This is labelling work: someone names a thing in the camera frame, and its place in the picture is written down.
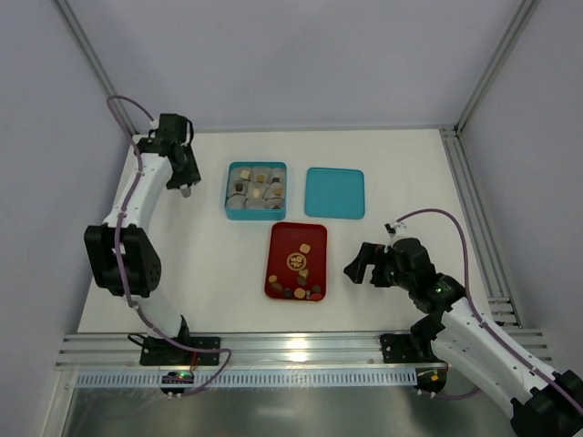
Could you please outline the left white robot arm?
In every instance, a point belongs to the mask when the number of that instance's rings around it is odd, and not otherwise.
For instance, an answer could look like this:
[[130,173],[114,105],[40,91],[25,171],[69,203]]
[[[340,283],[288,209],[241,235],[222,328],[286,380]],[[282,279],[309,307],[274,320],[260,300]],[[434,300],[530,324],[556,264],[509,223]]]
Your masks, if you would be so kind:
[[152,337],[171,343],[180,342],[188,324],[159,290],[162,262],[148,229],[163,191],[187,198],[201,182],[193,139],[191,121],[168,113],[145,136],[131,138],[135,163],[128,183],[103,222],[84,233],[96,285],[123,299]]

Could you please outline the teal tin lid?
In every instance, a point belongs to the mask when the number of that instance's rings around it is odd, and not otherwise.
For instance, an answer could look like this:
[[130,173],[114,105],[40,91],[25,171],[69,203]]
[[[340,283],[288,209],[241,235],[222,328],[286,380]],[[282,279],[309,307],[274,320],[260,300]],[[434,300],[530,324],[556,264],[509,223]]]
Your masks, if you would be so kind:
[[309,168],[304,213],[323,219],[362,219],[366,211],[364,173],[351,168]]

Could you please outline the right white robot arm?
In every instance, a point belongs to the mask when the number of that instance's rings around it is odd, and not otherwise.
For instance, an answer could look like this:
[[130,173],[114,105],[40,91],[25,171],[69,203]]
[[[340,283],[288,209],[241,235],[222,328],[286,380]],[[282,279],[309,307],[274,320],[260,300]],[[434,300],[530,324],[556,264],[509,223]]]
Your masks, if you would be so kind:
[[517,436],[574,436],[582,430],[582,380],[538,359],[487,317],[454,278],[436,271],[418,239],[364,242],[344,268],[354,284],[371,267],[376,288],[405,290],[424,317],[409,334],[384,334],[394,359],[453,365],[509,417]]

